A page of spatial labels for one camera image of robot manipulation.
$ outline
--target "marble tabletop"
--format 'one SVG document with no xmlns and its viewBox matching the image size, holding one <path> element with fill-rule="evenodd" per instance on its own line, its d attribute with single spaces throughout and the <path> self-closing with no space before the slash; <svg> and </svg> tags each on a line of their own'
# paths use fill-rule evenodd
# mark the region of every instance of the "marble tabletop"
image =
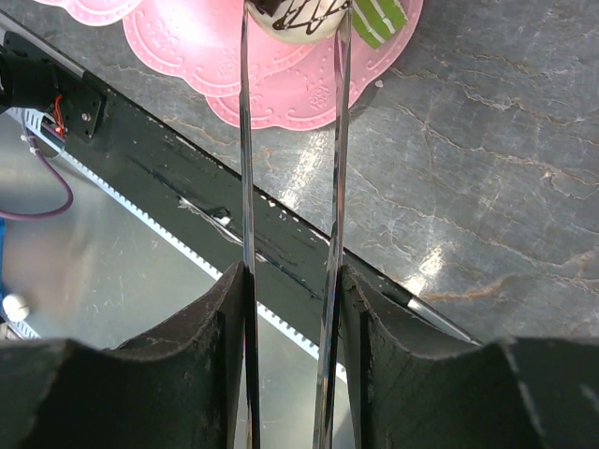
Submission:
<svg viewBox="0 0 599 449">
<path fill-rule="evenodd" d="M 239 169 L 239 130 L 143 65 L 120 23 L 0 9 Z M 352 109 L 346 246 L 482 340 L 599 335 L 597 23 L 596 0 L 425 0 Z M 327 231 L 332 127 L 254 145 L 256 185 Z"/>
</svg>

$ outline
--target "white stripe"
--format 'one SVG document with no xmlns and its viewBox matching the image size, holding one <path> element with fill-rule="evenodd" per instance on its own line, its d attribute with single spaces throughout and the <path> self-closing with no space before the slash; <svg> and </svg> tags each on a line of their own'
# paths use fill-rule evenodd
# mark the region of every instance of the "white stripe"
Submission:
<svg viewBox="0 0 599 449">
<path fill-rule="evenodd" d="M 378 33 L 376 33 L 376 31 L 373 30 L 369 22 L 366 20 L 366 16 L 364 16 L 364 13 L 360 10 L 358 4 L 356 3 L 354 3 L 354 11 L 356 11 L 358 17 L 361 18 L 362 22 L 364 23 L 364 26 L 366 27 L 366 31 L 373 35 L 373 37 L 376 40 L 378 40 L 381 44 L 384 44 L 385 40 L 381 37 L 381 35 L 379 35 Z"/>
<path fill-rule="evenodd" d="M 389 32 L 391 34 L 394 34 L 395 28 L 393 27 L 393 23 L 391 23 L 391 21 L 387 17 L 387 14 L 385 14 L 385 12 L 383 11 L 383 9 L 381 8 L 381 6 L 378 4 L 378 2 L 376 0 L 373 0 L 373 6 L 374 6 L 374 9 L 376 9 L 376 12 L 378 12 L 378 15 L 381 16 L 381 20 L 383 21 L 383 23 L 385 24 L 385 26 L 387 27 Z"/>
<path fill-rule="evenodd" d="M 12 112 L 11 115 L 15 120 L 19 120 L 21 117 L 20 109 L 10 109 L 9 112 Z M 79 170 L 83 175 L 85 175 L 89 180 L 91 180 L 94 184 L 96 184 L 100 189 L 102 189 L 105 193 L 115 199 L 119 204 L 133 213 L 136 217 L 138 217 L 143 223 L 149 226 L 152 231 L 170 243 L 173 247 L 175 247 L 180 253 L 185 255 L 189 260 L 191 260 L 194 264 L 208 273 L 215 281 L 218 281 L 220 277 L 223 275 L 218 269 L 213 267 L 210 263 L 204 260 L 199 256 L 196 252 L 194 252 L 191 248 L 185 245 L 182 241 L 173 236 L 170 232 L 168 232 L 163 226 L 158 224 L 154 219 L 152 219 L 146 212 L 138 208 L 136 205 L 131 203 L 124 196 L 119 194 L 116 190 L 108 185 L 107 182 L 99 178 L 92 170 L 86 167 L 84 164 L 79 162 L 73 156 L 68 154 L 62 149 L 57 148 L 53 145 L 48 139 L 44 138 L 40 131 L 41 117 L 44 115 L 41 112 L 35 111 L 33 109 L 28 110 L 27 113 L 27 124 L 30 127 L 30 130 L 36 134 L 39 138 L 44 140 L 46 143 L 52 145 L 52 147 L 58 151 L 61 156 L 67 160 L 69 164 Z M 306 339 L 302 334 L 300 334 L 296 329 L 290 326 L 286 321 L 279 318 L 274 312 L 267 309 L 265 306 L 257 303 L 257 312 L 262 318 L 264 318 L 268 323 L 273 325 L 279 332 L 288 337 L 291 341 L 296 343 L 301 349 L 303 349 L 308 355 L 318 360 L 318 346 L 316 346 L 313 342 Z M 37 333 L 34 329 L 32 329 L 29 325 L 27 325 L 24 321 L 17 325 L 17 329 L 23 337 L 27 338 L 35 338 Z M 345 373 L 345 368 L 341 364 L 337 364 L 337 377 L 343 382 L 347 384 L 347 375 Z"/>
</svg>

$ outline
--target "green cake slice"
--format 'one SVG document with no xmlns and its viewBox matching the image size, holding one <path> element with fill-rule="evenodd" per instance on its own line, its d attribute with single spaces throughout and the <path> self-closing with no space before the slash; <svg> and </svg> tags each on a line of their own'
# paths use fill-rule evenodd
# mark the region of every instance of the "green cake slice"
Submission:
<svg viewBox="0 0 599 449">
<path fill-rule="evenodd" d="M 354 0 L 354 28 L 373 49 L 390 40 L 407 22 L 400 0 Z"/>
</svg>

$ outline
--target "white frosting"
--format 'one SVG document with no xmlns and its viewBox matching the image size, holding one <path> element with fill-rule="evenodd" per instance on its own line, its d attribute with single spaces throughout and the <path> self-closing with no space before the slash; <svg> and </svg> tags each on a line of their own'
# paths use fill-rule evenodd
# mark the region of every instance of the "white frosting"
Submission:
<svg viewBox="0 0 599 449">
<path fill-rule="evenodd" d="M 348 0 L 284 0 L 272 17 L 259 12 L 252 3 L 249 11 L 269 36 L 287 44 L 314 44 L 335 34 L 348 3 Z"/>
</svg>

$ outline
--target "pink tray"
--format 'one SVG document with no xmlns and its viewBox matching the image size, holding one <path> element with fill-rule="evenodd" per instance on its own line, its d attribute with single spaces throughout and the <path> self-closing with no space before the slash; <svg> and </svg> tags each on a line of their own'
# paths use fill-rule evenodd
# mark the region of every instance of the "pink tray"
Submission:
<svg viewBox="0 0 599 449">
<path fill-rule="evenodd" d="M 352 40 L 350 104 L 366 86 L 398 58 L 416 29 L 422 0 L 402 1 L 408 24 L 378 50 L 371 49 L 356 33 Z M 335 79 L 333 40 L 316 45 L 306 58 L 283 72 L 269 75 L 250 90 L 252 127 L 280 126 L 310 130 L 335 120 Z M 239 98 L 236 95 L 207 97 L 214 113 L 225 122 L 239 126 Z"/>
<path fill-rule="evenodd" d="M 138 58 L 157 72 L 181 77 L 211 96 L 240 90 L 242 0 L 144 0 L 123 19 Z M 314 46 L 292 46 L 267 36 L 251 21 L 250 80 L 294 65 Z"/>
<path fill-rule="evenodd" d="M 36 0 L 43 5 L 62 7 L 74 19 L 90 26 L 110 25 L 131 12 L 142 0 Z"/>
</svg>

